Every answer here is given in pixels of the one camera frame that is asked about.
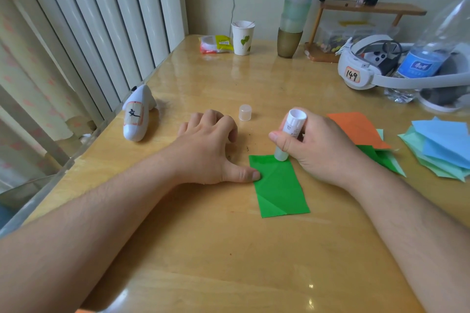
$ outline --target water bottle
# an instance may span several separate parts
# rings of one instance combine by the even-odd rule
[[[470,28],[470,0],[455,0],[443,9],[408,52],[392,77],[424,78],[435,75]],[[385,89],[397,103],[411,102],[419,90]]]

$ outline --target curtain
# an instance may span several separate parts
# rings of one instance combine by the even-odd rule
[[[0,0],[0,193],[55,173],[96,129],[13,0]]]

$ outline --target glue stick cap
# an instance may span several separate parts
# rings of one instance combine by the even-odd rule
[[[240,106],[238,111],[238,119],[241,121],[248,121],[251,119],[251,107],[248,104],[243,104]]]
[[[307,120],[307,114],[300,109],[291,109],[287,115],[286,124],[292,127],[302,127]]]

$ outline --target fingernail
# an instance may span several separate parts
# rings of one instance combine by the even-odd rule
[[[260,180],[261,179],[261,173],[259,173],[258,171],[253,172],[252,179],[253,180]]]
[[[272,131],[272,132],[269,133],[268,137],[271,139],[271,141],[276,142],[277,134]]]

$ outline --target stacked plastic cups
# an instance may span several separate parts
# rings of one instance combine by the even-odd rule
[[[277,33],[277,54],[291,58],[300,42],[312,0],[284,0]]]

